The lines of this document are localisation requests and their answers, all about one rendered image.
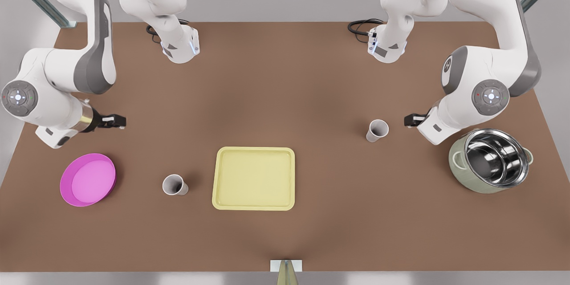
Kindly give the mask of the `white IKEA cup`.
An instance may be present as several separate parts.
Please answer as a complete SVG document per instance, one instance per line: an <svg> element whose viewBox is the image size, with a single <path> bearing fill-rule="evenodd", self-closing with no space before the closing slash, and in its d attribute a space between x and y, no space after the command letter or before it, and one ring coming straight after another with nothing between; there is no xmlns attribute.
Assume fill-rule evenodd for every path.
<svg viewBox="0 0 570 285"><path fill-rule="evenodd" d="M189 188L183 178L178 174L167 176L162 183L163 192L167 195L185 195Z"/></svg>
<svg viewBox="0 0 570 285"><path fill-rule="evenodd" d="M379 139L386 137L389 133L389 125L382 119L374 119L369 123L369 129L365 138L367 141L374 143Z"/></svg>

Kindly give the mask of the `yellow rectangular tray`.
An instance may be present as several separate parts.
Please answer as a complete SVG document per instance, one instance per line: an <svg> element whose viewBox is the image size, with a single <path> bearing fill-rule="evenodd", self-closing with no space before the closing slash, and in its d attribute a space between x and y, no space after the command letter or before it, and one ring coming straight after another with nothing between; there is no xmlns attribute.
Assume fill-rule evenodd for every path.
<svg viewBox="0 0 570 285"><path fill-rule="evenodd" d="M222 147L212 205L218 210L288 211L295 204L295 153L288 147Z"/></svg>

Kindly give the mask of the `pink round plate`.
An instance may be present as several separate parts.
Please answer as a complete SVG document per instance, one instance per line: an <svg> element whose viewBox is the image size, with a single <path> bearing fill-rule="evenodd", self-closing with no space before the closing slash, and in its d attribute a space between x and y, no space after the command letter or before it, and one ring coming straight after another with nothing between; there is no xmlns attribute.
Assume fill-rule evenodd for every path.
<svg viewBox="0 0 570 285"><path fill-rule="evenodd" d="M86 207L106 198L116 184L112 160L99 153L90 153L72 161L60 180L60 194L67 204Z"/></svg>

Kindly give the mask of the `green steel cooking pot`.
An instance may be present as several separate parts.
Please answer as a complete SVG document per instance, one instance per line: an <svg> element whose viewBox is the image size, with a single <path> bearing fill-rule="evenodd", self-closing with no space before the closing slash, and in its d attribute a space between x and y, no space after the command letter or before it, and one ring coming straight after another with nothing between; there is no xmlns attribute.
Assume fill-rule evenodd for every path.
<svg viewBox="0 0 570 285"><path fill-rule="evenodd" d="M481 194L492 194L520 185L534 156L504 131L474 129L454 142L448 165L456 180Z"/></svg>

